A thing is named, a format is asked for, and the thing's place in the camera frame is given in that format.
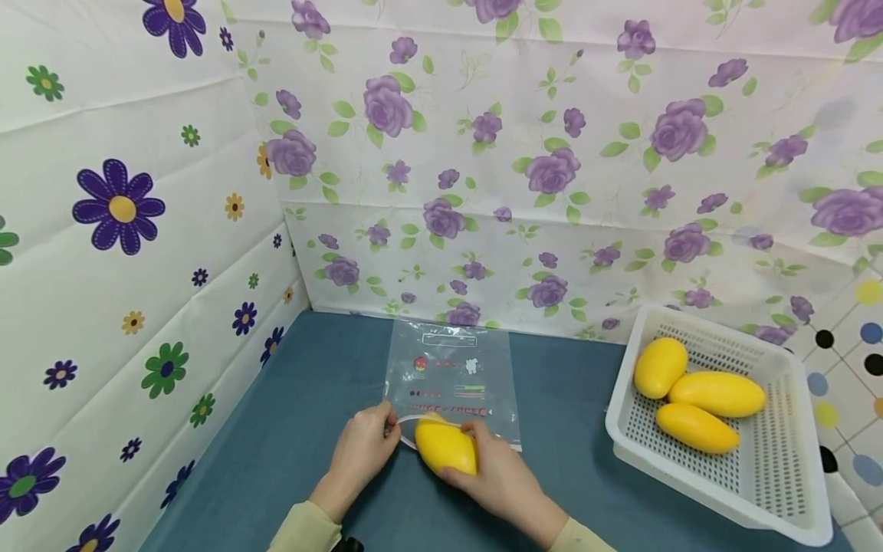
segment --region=ziplock bag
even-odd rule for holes
[[[400,419],[429,412],[455,424],[482,418],[521,450],[508,332],[396,320],[383,396]],[[403,425],[402,433],[412,446],[413,427]]]

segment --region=blue tablecloth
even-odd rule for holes
[[[386,320],[301,314],[142,552],[262,552],[322,476],[346,420],[380,399],[391,329]],[[513,334],[511,348],[525,462],[619,552],[817,549],[743,529],[614,457],[604,409],[621,345]],[[344,531],[366,552],[536,550],[404,446]],[[839,528],[821,549],[851,550]]]

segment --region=sleeve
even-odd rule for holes
[[[291,507],[267,552],[329,552],[340,539],[340,526],[307,501]]]
[[[549,552],[616,552],[601,538],[580,525],[574,518],[558,533]]]

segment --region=yellow mango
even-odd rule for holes
[[[729,372],[694,372],[675,382],[668,401],[701,408],[715,416],[745,418],[763,410],[766,394],[757,383]]]
[[[739,446],[739,434],[693,405],[669,403],[656,411],[660,429],[685,445],[708,454],[726,454]]]
[[[635,363],[635,387],[647,398],[663,398],[687,369],[687,348],[677,339],[654,339]]]

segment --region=perforated basket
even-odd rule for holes
[[[662,336],[686,346],[689,372],[732,372],[764,388],[763,411],[725,420],[739,433],[738,449],[708,455],[656,425],[656,410],[665,401],[638,393],[632,376],[638,355]],[[663,306],[644,306],[631,331],[606,426],[622,461],[740,526],[772,529],[813,547],[833,536],[804,368],[781,347]]]

